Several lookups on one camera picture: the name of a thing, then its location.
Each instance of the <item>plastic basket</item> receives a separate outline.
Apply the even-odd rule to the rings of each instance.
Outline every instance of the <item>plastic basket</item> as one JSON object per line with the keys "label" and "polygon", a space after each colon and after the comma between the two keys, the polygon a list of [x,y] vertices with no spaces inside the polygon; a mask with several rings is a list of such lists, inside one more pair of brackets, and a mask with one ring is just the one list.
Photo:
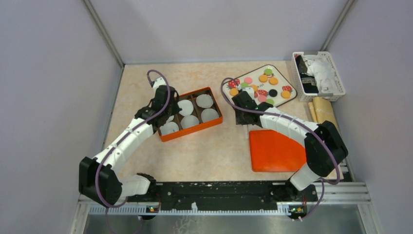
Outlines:
{"label": "plastic basket", "polygon": [[[302,86],[302,82],[300,79],[300,74],[298,72],[298,68],[297,68],[297,63],[295,58],[299,55],[321,55],[324,56],[327,61],[331,64],[332,68],[334,69],[334,72],[336,74],[337,77],[337,81],[336,81],[336,85],[338,87],[338,93],[332,93],[332,94],[310,94],[310,93],[306,93],[304,91],[304,88]],[[343,83],[341,82],[341,78],[340,75],[338,74],[337,68],[334,65],[333,62],[333,58],[331,57],[331,54],[325,51],[322,52],[294,52],[293,56],[291,58],[291,72],[294,76],[294,82],[296,85],[296,89],[297,89],[297,94],[298,97],[300,99],[300,101],[312,101],[314,97],[323,97],[324,99],[327,99],[329,101],[337,101],[340,97],[344,96],[346,94],[346,91],[344,90],[344,86]]]}

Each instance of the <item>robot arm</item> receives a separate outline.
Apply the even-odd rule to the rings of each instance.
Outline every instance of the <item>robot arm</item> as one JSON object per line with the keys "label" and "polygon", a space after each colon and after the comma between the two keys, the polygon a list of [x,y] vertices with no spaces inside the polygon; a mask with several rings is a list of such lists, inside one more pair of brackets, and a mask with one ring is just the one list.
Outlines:
{"label": "robot arm", "polygon": [[99,190],[109,204],[115,204],[121,196],[142,195],[148,191],[150,181],[146,177],[134,175],[119,180],[117,174],[139,145],[156,133],[170,116],[180,111],[179,96],[175,96],[177,92],[173,87],[170,87],[170,99],[165,111],[156,118],[136,127],[159,112],[166,103],[168,91],[165,81],[158,78],[153,82],[152,87],[155,91],[155,98],[150,101],[148,106],[141,108],[135,114],[131,123],[118,138],[95,157],[85,157],[80,162],[79,192],[103,206],[106,205],[98,197],[94,182],[97,168],[105,157],[106,160],[99,173]]}
{"label": "robot arm", "polygon": [[336,127],[331,122],[325,121],[322,124],[309,122],[282,113],[265,102],[257,105],[247,91],[239,92],[232,100],[236,106],[244,109],[279,115],[276,117],[270,114],[256,114],[235,109],[237,124],[254,124],[262,128],[274,130],[295,140],[305,148],[307,163],[294,173],[286,183],[296,189],[295,193],[303,191],[320,177],[328,176],[335,168],[331,158],[320,142],[312,134],[299,126],[296,121],[314,131],[324,141],[332,152],[337,164],[342,162],[348,155],[346,146]]}

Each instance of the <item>white wall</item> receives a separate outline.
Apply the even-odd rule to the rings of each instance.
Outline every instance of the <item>white wall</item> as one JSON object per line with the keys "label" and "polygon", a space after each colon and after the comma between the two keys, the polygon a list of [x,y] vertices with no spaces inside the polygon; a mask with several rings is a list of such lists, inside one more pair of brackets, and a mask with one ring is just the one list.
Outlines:
{"label": "white wall", "polygon": [[354,173],[386,233],[412,233],[413,1],[358,1],[330,52],[347,95],[334,103]]}
{"label": "white wall", "polygon": [[120,69],[80,0],[0,1],[0,233],[67,233]]}
{"label": "white wall", "polygon": [[92,0],[125,63],[291,59],[346,0]]}

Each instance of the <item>white cloth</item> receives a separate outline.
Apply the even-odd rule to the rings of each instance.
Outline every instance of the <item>white cloth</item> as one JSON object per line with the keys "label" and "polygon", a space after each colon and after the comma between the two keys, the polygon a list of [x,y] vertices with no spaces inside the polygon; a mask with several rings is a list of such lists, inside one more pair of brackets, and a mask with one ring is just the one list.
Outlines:
{"label": "white cloth", "polygon": [[307,66],[307,75],[314,76],[317,88],[321,93],[339,93],[336,85],[337,77],[331,64],[325,57],[318,55],[303,55],[302,59]]}

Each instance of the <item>orange cutting board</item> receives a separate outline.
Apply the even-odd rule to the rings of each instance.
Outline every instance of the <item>orange cutting board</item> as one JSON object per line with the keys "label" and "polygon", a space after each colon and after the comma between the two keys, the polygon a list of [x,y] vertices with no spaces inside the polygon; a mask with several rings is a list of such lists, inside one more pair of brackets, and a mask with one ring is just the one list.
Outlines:
{"label": "orange cutting board", "polygon": [[296,172],[307,161],[303,146],[272,130],[250,131],[249,150],[255,172]]}

